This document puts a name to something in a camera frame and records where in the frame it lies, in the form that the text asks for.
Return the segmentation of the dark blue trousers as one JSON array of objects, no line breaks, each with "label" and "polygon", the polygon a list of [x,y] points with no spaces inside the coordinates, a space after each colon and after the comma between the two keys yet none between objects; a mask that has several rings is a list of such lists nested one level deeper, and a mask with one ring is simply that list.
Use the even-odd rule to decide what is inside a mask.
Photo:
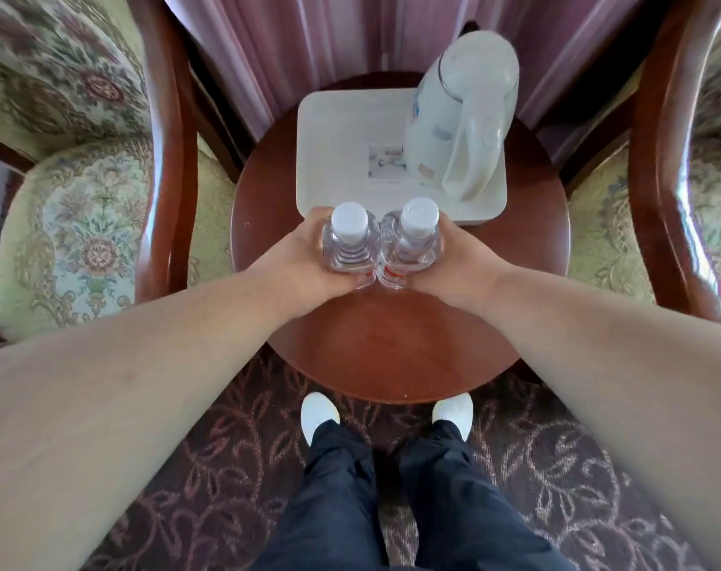
[{"label": "dark blue trousers", "polygon": [[250,571],[383,571],[380,509],[406,507],[416,569],[575,571],[475,466],[470,427],[433,422],[397,457],[379,490],[376,452],[334,420],[317,426],[302,482]]}]

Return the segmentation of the person's right hand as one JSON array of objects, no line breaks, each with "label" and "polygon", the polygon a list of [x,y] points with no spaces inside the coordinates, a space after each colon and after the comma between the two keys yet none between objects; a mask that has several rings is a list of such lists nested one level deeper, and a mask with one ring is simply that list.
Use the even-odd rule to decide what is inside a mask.
[{"label": "person's right hand", "polygon": [[500,285],[513,274],[515,266],[500,258],[479,239],[451,221],[444,213],[439,220],[441,253],[429,268],[447,273],[444,289],[413,289],[436,297],[446,305],[485,317],[490,303],[499,295]]}]

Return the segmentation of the person's left hand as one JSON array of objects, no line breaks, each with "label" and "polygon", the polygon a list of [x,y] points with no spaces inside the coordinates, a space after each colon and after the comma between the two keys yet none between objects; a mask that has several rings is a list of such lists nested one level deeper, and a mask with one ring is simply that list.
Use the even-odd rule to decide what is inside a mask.
[{"label": "person's left hand", "polygon": [[326,293],[321,240],[332,208],[316,207],[303,222],[246,270],[281,322],[304,316],[348,293]]}]

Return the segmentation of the round wooden side table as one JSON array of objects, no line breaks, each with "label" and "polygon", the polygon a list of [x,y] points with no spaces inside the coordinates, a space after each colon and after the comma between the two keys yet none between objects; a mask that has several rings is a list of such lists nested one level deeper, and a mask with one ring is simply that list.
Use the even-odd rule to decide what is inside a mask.
[{"label": "round wooden side table", "polygon": [[[302,221],[297,208],[295,105],[249,155],[232,207],[235,271]],[[568,203],[545,148],[515,119],[508,134],[508,205],[467,230],[509,262],[566,276]],[[519,360],[483,320],[410,290],[367,287],[282,326],[268,343],[289,365],[338,393],[375,403],[446,399],[495,379]]]}]

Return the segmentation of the white right slipper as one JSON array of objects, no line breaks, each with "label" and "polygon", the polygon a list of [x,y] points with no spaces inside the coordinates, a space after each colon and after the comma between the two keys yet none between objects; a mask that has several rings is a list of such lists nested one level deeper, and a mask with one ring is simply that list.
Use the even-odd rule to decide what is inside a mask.
[{"label": "white right slipper", "polygon": [[473,400],[470,393],[461,393],[437,401],[432,409],[431,422],[450,422],[459,431],[462,441],[469,441],[473,424]]}]

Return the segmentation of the white rectangular tray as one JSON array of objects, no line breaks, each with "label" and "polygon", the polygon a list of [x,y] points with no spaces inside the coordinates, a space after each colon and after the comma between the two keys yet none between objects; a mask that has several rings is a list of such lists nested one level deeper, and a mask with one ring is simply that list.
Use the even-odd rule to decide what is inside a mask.
[{"label": "white rectangular tray", "polygon": [[504,154],[487,186],[470,201],[423,186],[405,169],[406,113],[414,88],[327,90],[308,95],[298,108],[296,201],[307,216],[315,207],[355,201],[377,218],[415,197],[436,202],[454,222],[477,225],[506,209]]}]

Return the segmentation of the white electric kettle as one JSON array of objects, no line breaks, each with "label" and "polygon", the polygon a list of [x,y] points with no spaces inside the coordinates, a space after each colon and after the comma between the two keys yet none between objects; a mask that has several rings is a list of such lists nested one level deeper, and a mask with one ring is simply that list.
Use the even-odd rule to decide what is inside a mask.
[{"label": "white electric kettle", "polygon": [[519,79],[518,55],[497,32],[454,41],[414,93],[403,138],[407,171],[453,200],[474,199],[499,164]]}]

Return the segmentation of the white left slipper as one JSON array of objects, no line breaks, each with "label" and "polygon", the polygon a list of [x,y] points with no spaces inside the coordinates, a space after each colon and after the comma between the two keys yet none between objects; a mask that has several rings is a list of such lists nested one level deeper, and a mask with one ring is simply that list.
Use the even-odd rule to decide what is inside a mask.
[{"label": "white left slipper", "polygon": [[300,427],[308,446],[313,443],[318,428],[327,422],[340,424],[340,415],[336,406],[323,393],[308,393],[300,407]]}]

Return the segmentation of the pink curtain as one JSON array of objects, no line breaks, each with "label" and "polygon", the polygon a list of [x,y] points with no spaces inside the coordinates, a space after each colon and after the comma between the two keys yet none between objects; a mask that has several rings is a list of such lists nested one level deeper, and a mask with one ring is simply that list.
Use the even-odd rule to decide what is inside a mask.
[{"label": "pink curtain", "polygon": [[164,0],[258,141],[315,90],[425,72],[474,19],[513,45],[535,126],[645,0]]}]

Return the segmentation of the clear plastic water bottle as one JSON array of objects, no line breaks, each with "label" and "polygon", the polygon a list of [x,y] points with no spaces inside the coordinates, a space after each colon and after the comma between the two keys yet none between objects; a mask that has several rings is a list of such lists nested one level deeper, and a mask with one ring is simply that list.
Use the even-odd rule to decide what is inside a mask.
[{"label": "clear plastic water bottle", "polygon": [[402,289],[408,278],[432,266],[441,253],[440,209],[427,197],[416,197],[391,211],[380,223],[376,279],[388,289]]},{"label": "clear plastic water bottle", "polygon": [[321,249],[329,272],[352,275],[356,289],[365,289],[376,280],[381,252],[380,224],[360,203],[343,202],[324,222]]}]

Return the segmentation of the white slipper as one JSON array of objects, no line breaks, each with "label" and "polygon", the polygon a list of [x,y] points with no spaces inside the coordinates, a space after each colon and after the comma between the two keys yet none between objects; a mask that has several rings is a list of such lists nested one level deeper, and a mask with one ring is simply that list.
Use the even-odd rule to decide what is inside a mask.
[{"label": "white slipper", "polygon": [[308,393],[300,407],[300,427],[308,446],[313,443],[318,428],[327,422],[340,424],[340,415],[336,406],[323,393]]},{"label": "white slipper", "polygon": [[473,400],[470,393],[461,393],[437,401],[432,409],[431,422],[450,422],[459,431],[462,441],[469,441],[473,424]]}]

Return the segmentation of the person's right forearm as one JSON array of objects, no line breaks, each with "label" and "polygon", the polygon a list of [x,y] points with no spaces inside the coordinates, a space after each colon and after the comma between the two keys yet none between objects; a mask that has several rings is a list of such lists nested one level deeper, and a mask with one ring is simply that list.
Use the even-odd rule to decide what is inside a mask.
[{"label": "person's right forearm", "polygon": [[485,318],[721,571],[721,324],[511,265]]}]

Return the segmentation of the person's left forearm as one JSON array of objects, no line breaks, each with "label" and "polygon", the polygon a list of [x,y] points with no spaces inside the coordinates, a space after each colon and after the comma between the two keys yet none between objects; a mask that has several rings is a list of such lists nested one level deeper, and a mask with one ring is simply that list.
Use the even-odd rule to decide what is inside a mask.
[{"label": "person's left forearm", "polygon": [[0,571],[78,571],[288,316],[251,269],[0,349]]}]

